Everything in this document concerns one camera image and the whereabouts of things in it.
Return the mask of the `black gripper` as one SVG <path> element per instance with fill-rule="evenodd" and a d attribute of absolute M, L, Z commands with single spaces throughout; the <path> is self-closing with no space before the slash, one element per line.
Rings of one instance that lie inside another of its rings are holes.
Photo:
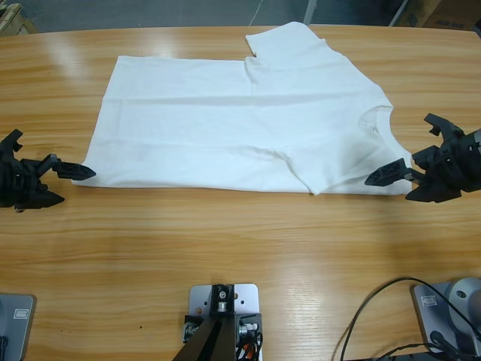
<path fill-rule="evenodd" d="M 480 130 L 466 134 L 447 119 L 427 114 L 425 122 L 431 125 L 430 133 L 440 135 L 442 144 L 430 146 L 413 154 L 414 163 L 425 170 L 425 175 L 451 190 L 417 187 L 405 199 L 415 202 L 441 203 L 461 197 L 461 192 L 480 189 Z M 368 175 L 366 186 L 386 187 L 403 180 L 410 173 L 404 159 L 379 167 Z"/>
<path fill-rule="evenodd" d="M 35 168 L 15 158 L 22 145 L 18 140 L 23 133 L 15 129 L 1 141 L 1 207 L 13 207 L 17 213 L 29 209 L 48 208 L 65 201 L 56 193 L 38 189 L 39 180 Z M 55 154 L 48 157 L 50 168 L 61 179 L 84 181 L 95 177 L 96 173 L 89 167 L 78 163 L 64 162 Z"/>

